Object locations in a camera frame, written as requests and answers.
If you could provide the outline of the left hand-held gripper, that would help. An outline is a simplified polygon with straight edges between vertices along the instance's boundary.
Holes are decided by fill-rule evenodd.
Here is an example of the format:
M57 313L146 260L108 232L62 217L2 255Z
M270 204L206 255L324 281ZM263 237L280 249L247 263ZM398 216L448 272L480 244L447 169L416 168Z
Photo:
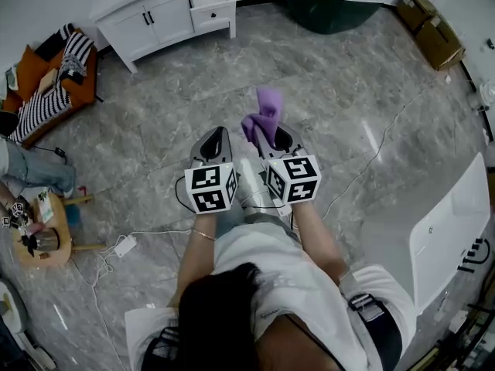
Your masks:
M237 173L225 127L211 129L193 145L184 175L186 193L196 214L231 208L237 191Z

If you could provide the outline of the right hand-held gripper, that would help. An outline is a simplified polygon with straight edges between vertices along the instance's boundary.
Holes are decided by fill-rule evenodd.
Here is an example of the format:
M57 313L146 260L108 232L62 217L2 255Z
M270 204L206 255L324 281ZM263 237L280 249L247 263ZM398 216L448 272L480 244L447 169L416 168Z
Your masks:
M315 199L322 176L315 155L307 152L299 134L279 123L273 145L259 126L255 136L270 191L284 204Z

